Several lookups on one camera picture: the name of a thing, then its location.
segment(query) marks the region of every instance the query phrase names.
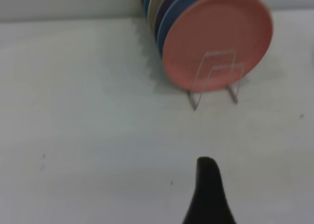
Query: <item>black pointed object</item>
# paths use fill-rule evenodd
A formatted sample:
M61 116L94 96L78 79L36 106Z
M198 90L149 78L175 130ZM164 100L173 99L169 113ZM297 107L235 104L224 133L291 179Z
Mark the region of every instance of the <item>black pointed object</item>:
M236 224L229 209L217 163L197 160L196 187L183 224Z

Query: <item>white wall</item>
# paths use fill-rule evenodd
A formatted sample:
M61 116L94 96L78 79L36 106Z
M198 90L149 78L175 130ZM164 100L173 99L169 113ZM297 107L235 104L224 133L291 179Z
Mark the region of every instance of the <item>white wall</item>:
M264 0L273 8L314 7L314 0ZM0 0L0 21L139 15L138 0Z

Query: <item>white surface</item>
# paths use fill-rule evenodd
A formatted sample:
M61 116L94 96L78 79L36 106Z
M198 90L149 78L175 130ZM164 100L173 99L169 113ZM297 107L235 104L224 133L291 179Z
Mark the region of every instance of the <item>white surface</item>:
M314 11L274 22L239 105L197 112L143 20L0 25L1 224L179 224L199 156L238 223L313 223Z
M263 0L272 8L313 8L314 0ZM139 0L0 0L0 21L135 16Z

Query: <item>wire plate stand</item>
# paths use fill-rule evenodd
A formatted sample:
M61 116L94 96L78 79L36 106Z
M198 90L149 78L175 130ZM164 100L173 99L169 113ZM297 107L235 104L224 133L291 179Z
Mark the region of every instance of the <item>wire plate stand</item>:
M209 59L210 58L217 58L217 57L220 57L220 56L223 58L224 56L227 56L227 55L232 57L231 63L229 63L229 64L225 64L224 63L222 65L209 65L208 66L209 73L207 75L207 78L206 78L205 84L203 86L203 89L200 92L200 96L196 100L195 97L194 97L195 92L193 91L193 89L194 89L194 87L196 85L196 82L197 82L197 80L199 78L201 69L204 66L205 59L207 59L207 58L209 58ZM240 75L239 81L237 82L236 90L234 91L234 88L232 87L232 78L234 76L235 69L238 69L238 68L241 69L241 75ZM198 71L196 73L195 79L193 81L191 90L188 90L188 92L187 92L189 101L190 101L194 111L197 110L197 108L198 108L198 106L199 106L199 104L201 102L202 96L205 93L205 89L206 89L207 85L209 84L210 76L213 74L213 72L219 71L219 70L223 70L223 69L230 69L229 83L228 83L228 85L226 87L226 90L228 91L228 93L229 93L233 103L234 104L238 103L238 98L237 97L238 97L238 94L239 94L239 91L240 91L241 80L243 78L243 74L244 74L244 70L245 70L245 64L244 63L236 63L236 51L208 51L208 52L206 52L203 55L203 58L202 58L202 60L200 62L200 65L199 65Z

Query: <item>pink plate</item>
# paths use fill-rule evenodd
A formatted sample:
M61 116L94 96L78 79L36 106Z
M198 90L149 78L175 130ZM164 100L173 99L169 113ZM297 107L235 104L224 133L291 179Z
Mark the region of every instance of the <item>pink plate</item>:
M199 0L169 30L163 48L163 65L174 84L202 91L213 65L232 63L230 55L205 58L193 84L206 52L235 50L235 63L245 64L246 75L267 52L272 34L269 11L259 0ZM205 91L225 88L241 77L240 68L234 69L231 79L230 73L231 69L212 72Z

